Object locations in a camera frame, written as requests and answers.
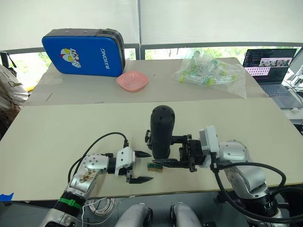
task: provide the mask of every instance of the pink bowl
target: pink bowl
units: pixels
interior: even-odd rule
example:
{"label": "pink bowl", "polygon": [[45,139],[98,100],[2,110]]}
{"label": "pink bowl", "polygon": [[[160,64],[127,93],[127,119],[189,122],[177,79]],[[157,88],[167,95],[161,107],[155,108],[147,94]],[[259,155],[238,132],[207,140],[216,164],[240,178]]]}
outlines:
{"label": "pink bowl", "polygon": [[119,76],[117,83],[126,91],[134,92],[142,89],[148,83],[148,77],[138,71],[129,71]]}

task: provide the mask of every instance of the backpack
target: backpack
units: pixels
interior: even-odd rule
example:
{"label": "backpack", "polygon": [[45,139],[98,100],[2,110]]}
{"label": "backpack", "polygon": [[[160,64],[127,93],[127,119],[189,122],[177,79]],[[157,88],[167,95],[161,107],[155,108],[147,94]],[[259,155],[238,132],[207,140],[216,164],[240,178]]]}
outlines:
{"label": "backpack", "polygon": [[28,99],[28,93],[15,75],[0,65],[0,120],[11,124]]}

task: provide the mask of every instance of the window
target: window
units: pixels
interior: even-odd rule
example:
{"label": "window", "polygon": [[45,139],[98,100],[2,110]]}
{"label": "window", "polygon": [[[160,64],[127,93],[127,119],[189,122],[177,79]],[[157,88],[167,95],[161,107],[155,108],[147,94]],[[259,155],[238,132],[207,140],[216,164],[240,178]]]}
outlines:
{"label": "window", "polygon": [[[11,54],[16,64],[17,78],[27,91],[32,90],[52,63],[46,52]],[[125,49],[126,60],[136,60],[134,48]]]}
{"label": "window", "polygon": [[281,49],[281,48],[297,48],[300,47],[286,47],[286,46],[225,46],[225,47],[198,47],[198,48],[173,48],[173,49],[153,49],[145,50],[145,59],[183,59],[186,57],[188,51],[207,52],[215,58],[235,57],[240,64],[243,63],[245,53],[248,49]]}

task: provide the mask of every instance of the black cable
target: black cable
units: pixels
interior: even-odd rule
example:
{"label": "black cable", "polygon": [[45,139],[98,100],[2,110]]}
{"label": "black cable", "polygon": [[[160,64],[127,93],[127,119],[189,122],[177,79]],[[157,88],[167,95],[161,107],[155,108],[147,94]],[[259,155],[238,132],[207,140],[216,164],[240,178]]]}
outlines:
{"label": "black cable", "polygon": [[[211,155],[211,158],[212,158],[212,166],[216,166],[216,157],[215,155]],[[261,163],[249,163],[249,162],[246,162],[246,163],[233,163],[233,164],[230,164],[230,165],[226,165],[224,166],[224,168],[228,168],[229,167],[232,167],[232,166],[259,166],[259,167],[264,167],[264,168],[268,168],[270,170],[278,170],[272,166],[268,166],[268,165],[265,165],[265,164],[261,164]],[[240,213],[250,217],[250,218],[254,218],[256,220],[260,220],[260,221],[264,221],[264,222],[269,222],[269,223],[279,223],[279,224],[288,224],[288,223],[298,223],[300,221],[303,220],[303,214],[301,215],[296,215],[296,216],[293,216],[293,217],[290,217],[290,218],[271,218],[271,217],[266,217],[266,216],[262,216],[262,215],[258,215],[258,214],[255,214],[255,213],[252,213],[246,209],[244,209],[243,207],[239,206],[238,204],[236,204],[232,198],[228,195],[228,193],[225,191],[224,189],[224,186],[221,182],[221,179],[219,177],[219,171],[220,169],[218,168],[213,168],[212,171],[214,172],[214,175],[215,175],[215,178],[216,178],[216,181],[218,183],[218,186],[222,192],[222,194],[226,197],[227,201],[237,210],[239,211]],[[285,174],[282,173],[282,181],[280,183],[280,185],[283,185],[283,181],[284,181],[284,176]]]}
{"label": "black cable", "polygon": [[[90,147],[85,151],[85,153],[83,154],[83,156],[73,164],[73,166],[72,166],[71,169],[70,169],[70,172],[71,172],[72,168],[73,168],[73,167],[77,164],[77,162],[78,162],[78,165],[77,165],[77,167],[76,167],[76,169],[75,169],[75,171],[74,171],[74,174],[73,174],[73,175],[75,175],[76,172],[78,171],[79,167],[80,167],[81,162],[83,161],[83,159],[84,159],[84,157],[86,156],[86,154],[90,151],[90,149],[91,149],[99,140],[103,139],[103,138],[106,137],[106,136],[114,135],[114,134],[123,136],[123,138],[124,138],[123,147],[125,148],[125,147],[128,146],[127,138],[126,138],[126,136],[125,136],[123,133],[120,133],[120,132],[115,131],[115,132],[110,132],[110,133],[108,133],[108,134],[105,134],[105,135],[99,137],[98,139],[96,139],[95,142],[93,142],[93,143],[90,145]],[[70,180],[71,180],[71,174],[69,173],[69,176],[68,176],[68,183],[70,182]]]}
{"label": "black cable", "polygon": [[284,80],[284,82],[286,82],[287,84],[289,84],[290,88],[294,91],[295,95],[299,98],[300,102],[301,102],[302,105],[303,105],[302,99],[301,99],[300,96],[297,94],[296,89],[295,89],[290,83],[288,83],[287,81]]}
{"label": "black cable", "polygon": [[285,187],[285,188],[280,188],[277,190],[274,190],[271,193],[271,196],[276,196],[277,194],[280,193],[285,193],[285,192],[298,192],[298,193],[303,193],[303,188],[295,188],[295,187]]}
{"label": "black cable", "polygon": [[258,166],[258,167],[262,167],[262,168],[266,168],[266,169],[270,169],[274,172],[276,172],[277,174],[279,174],[281,177],[282,177],[282,180],[280,182],[280,184],[278,185],[278,187],[276,187],[274,189],[275,190],[278,190],[278,189],[281,189],[285,182],[286,182],[286,176],[285,174],[277,169],[277,168],[274,168],[272,166],[269,166],[269,165],[266,165],[266,164],[263,164],[263,163],[256,163],[256,162],[239,162],[239,163],[232,163],[232,164],[228,164],[228,165],[225,165],[225,166],[221,166],[219,165],[219,169],[226,169],[226,168],[230,168],[230,167],[234,167],[234,166]]}

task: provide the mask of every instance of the laptop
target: laptop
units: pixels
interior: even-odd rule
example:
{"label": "laptop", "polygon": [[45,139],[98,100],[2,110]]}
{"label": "laptop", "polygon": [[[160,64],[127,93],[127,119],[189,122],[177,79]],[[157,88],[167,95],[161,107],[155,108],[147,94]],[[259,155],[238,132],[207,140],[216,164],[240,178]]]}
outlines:
{"label": "laptop", "polygon": [[296,49],[249,49],[243,67],[281,109],[303,105],[282,85]]}

